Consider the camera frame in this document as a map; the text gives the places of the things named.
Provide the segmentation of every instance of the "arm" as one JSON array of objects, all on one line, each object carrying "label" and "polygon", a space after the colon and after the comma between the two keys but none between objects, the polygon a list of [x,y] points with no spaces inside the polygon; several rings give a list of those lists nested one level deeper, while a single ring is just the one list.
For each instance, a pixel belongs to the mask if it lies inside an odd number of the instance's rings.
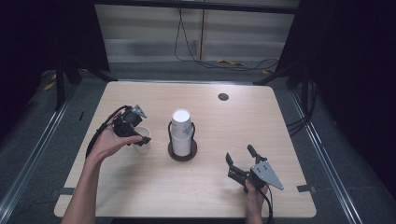
[{"label": "arm", "polygon": [[[247,224],[262,224],[262,203],[264,198],[254,188],[253,184],[246,179],[245,182],[248,190],[247,203],[245,208],[246,223]],[[262,188],[264,194],[267,193],[268,187]]]},{"label": "arm", "polygon": [[105,128],[84,162],[81,177],[79,178],[72,200],[64,213],[62,224],[88,224],[95,222],[96,192],[103,160],[114,155],[126,144],[132,144],[141,140],[141,136],[120,138],[114,134],[111,125]]}]

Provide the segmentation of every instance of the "wall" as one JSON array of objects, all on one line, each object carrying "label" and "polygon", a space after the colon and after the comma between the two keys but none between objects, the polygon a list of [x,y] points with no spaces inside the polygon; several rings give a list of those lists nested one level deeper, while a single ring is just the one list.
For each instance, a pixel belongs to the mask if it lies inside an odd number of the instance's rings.
[{"label": "wall", "polygon": [[[297,7],[298,0],[212,1],[228,4]],[[176,8],[96,6],[110,63],[176,61],[179,12]],[[293,15],[182,9],[195,59],[279,58]],[[190,59],[180,27],[177,56]]]}]

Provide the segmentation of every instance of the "human hand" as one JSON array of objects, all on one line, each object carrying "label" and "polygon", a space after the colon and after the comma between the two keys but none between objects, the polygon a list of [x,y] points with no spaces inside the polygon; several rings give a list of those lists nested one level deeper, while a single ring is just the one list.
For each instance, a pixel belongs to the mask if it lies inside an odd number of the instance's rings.
[{"label": "human hand", "polygon": [[118,137],[113,130],[111,123],[113,120],[120,115],[121,112],[117,113],[107,124],[107,127],[97,138],[93,145],[92,151],[88,158],[96,158],[99,161],[114,155],[123,146],[142,141],[142,136],[135,135],[130,137]]},{"label": "human hand", "polygon": [[[254,188],[250,180],[246,179],[245,185],[248,190],[246,208],[245,208],[247,224],[253,224],[253,223],[262,224],[262,204],[264,203],[264,198]],[[262,188],[262,193],[266,194],[267,190],[268,187],[264,186]]]}]

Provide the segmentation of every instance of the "black tape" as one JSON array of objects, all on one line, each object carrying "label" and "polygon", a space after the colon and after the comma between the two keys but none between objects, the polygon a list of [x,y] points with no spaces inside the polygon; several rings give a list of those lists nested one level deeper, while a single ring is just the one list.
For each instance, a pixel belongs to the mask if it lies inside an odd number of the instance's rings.
[{"label": "black tape", "polygon": [[61,188],[52,191],[52,197],[58,198],[60,195],[73,195],[75,188]]},{"label": "black tape", "polygon": [[84,111],[81,112],[81,115],[79,116],[79,120],[82,120],[82,117],[84,117]]},{"label": "black tape", "polygon": [[301,192],[307,192],[309,191],[311,194],[316,193],[317,189],[315,189],[315,187],[313,186],[309,186],[309,185],[301,185],[301,186],[297,186],[297,190],[301,193]]}]

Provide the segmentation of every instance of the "black circular marker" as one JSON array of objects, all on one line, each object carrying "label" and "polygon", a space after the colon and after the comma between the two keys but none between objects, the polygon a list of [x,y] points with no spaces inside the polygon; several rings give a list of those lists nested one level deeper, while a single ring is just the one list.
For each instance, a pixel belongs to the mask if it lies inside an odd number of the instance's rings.
[{"label": "black circular marker", "polygon": [[227,101],[230,97],[226,93],[220,93],[219,94],[219,99],[221,101]]}]

